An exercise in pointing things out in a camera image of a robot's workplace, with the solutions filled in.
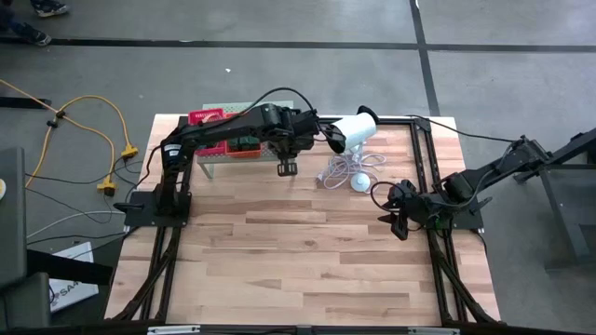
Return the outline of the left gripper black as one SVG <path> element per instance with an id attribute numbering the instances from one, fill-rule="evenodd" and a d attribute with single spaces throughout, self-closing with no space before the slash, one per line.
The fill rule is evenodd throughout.
<path id="1" fill-rule="evenodd" d="M 295 176 L 298 173 L 294 159 L 304 150 L 314 146 L 314 137 L 321 132 L 329 144 L 342 144 L 343 134 L 337 127 L 318 118 L 317 110 L 281 108 L 281 124 L 274 129 L 273 151 L 276 153 L 279 177 Z"/>

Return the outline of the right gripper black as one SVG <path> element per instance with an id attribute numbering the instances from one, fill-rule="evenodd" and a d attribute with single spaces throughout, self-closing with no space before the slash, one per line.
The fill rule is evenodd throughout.
<path id="1" fill-rule="evenodd" d="M 390 198 L 384 203 L 384 208 L 397 212 L 380 216 L 377 220 L 391 224 L 391 232 L 399 240 L 408 238 L 409 219 L 425 226 L 429 217 L 428 204 L 409 180 L 402 180 L 390 188 Z"/>

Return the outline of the orange plastic basket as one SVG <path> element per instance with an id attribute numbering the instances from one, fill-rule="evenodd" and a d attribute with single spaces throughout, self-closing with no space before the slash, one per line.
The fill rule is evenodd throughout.
<path id="1" fill-rule="evenodd" d="M 227 151 L 227 145 L 226 145 L 226 142 L 225 142 L 225 153 L 228 156 L 231 156 L 233 158 L 254 158 L 254 157 L 260 157 L 261 156 L 261 151 L 262 151 L 262 144 L 261 144 L 261 150 L 260 151 L 250 151 L 250 150 L 248 150 L 248 151 L 240 152 L 238 150 L 237 152 L 229 153 Z"/>

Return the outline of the red plastic basket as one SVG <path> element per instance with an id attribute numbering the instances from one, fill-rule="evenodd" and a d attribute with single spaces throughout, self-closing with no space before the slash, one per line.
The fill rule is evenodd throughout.
<path id="1" fill-rule="evenodd" d="M 200 123 L 209 123 L 218 121 L 224 118 L 224 110 L 219 109 L 208 109 L 193 111 L 188 114 L 188 124 L 191 126 L 198 125 Z M 220 141 L 217 143 L 205 144 L 200 146 L 196 151 L 196 156 L 211 156 L 216 154 L 225 153 L 225 144 Z"/>

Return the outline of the white clamp desk lamp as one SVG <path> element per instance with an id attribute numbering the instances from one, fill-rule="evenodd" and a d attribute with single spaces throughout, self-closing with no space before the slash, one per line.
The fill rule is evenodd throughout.
<path id="1" fill-rule="evenodd" d="M 355 115 L 346 116 L 327 127 L 327 142 L 334 153 L 343 154 L 373 136 L 379 123 L 380 119 L 372 109 L 360 105 Z"/>

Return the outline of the green perforated metal shelf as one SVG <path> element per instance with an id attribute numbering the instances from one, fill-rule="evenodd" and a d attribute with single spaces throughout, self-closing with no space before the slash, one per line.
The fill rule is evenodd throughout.
<path id="1" fill-rule="evenodd" d="M 202 105 L 202 109 L 222 109 L 224 114 L 236 114 L 250 105 L 249 102 L 206 103 Z M 275 164 L 279 162 L 278 157 L 268 149 L 266 143 L 262 144 L 262 151 L 259 156 L 234 157 L 223 152 L 222 154 L 197 155 L 195 158 L 195 163 L 201 168 L 208 180 L 214 178 L 214 169 L 216 165 L 261 162 L 274 162 Z"/>

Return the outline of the black metal side table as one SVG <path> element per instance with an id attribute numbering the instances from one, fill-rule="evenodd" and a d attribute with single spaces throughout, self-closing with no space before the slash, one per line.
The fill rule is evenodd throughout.
<path id="1" fill-rule="evenodd" d="M 514 177 L 524 183 L 541 179 L 565 256 L 545 264 L 548 272 L 596 267 L 596 127 L 575 135 L 562 148 L 547 153 L 544 162 Z"/>

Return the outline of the black metal beam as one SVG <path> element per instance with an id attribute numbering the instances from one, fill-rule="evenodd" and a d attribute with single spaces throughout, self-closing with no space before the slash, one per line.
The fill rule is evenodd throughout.
<path id="1" fill-rule="evenodd" d="M 108 285 L 112 280 L 113 268 L 94 262 L 67 259 L 28 249 L 27 274 L 33 275 L 36 273 L 45 273 L 53 279 Z"/>

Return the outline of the white printed sign board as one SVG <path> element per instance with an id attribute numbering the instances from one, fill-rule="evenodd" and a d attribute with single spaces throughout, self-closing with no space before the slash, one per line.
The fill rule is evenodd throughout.
<path id="1" fill-rule="evenodd" d="M 94 262 L 90 242 L 79 244 L 54 253 L 54 256 L 77 261 Z M 99 294 L 95 284 L 84 284 L 80 281 L 49 279 L 50 312 L 52 314 Z"/>

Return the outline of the person's shoe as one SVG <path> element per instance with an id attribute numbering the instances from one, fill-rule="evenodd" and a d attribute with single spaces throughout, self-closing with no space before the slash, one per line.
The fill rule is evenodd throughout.
<path id="1" fill-rule="evenodd" d="M 24 22 L 0 22 L 0 31 L 11 31 L 21 40 L 39 47 L 49 45 L 52 40 L 50 35 L 39 31 L 32 25 Z"/>
<path id="2" fill-rule="evenodd" d="M 30 0 L 34 12 L 41 18 L 67 14 L 70 7 L 59 0 Z"/>

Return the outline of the black floor strip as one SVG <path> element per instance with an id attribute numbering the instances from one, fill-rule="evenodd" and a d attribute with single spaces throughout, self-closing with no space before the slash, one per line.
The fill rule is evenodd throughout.
<path id="1" fill-rule="evenodd" d="M 45 106 L 29 98 L 0 97 L 0 108 L 45 109 Z"/>

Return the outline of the grey equipment case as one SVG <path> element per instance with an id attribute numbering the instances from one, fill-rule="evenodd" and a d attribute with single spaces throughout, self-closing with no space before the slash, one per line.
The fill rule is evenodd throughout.
<path id="1" fill-rule="evenodd" d="M 0 289 L 27 275 L 24 150 L 21 147 L 0 151 L 1 182 L 6 190 L 0 198 Z"/>

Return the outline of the dark grey storage box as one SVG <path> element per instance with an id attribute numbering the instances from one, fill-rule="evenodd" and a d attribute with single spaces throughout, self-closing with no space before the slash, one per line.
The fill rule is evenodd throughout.
<path id="1" fill-rule="evenodd" d="M 50 326 L 49 279 L 36 273 L 0 288 L 0 331 Z"/>

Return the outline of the silver metal bracket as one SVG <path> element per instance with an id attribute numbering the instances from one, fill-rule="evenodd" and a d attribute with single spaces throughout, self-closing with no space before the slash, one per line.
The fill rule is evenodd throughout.
<path id="1" fill-rule="evenodd" d="M 147 329 L 146 335 L 195 335 L 200 332 L 199 325 L 159 326 Z"/>
<path id="2" fill-rule="evenodd" d="M 457 328 L 410 327 L 408 335 L 461 335 Z"/>

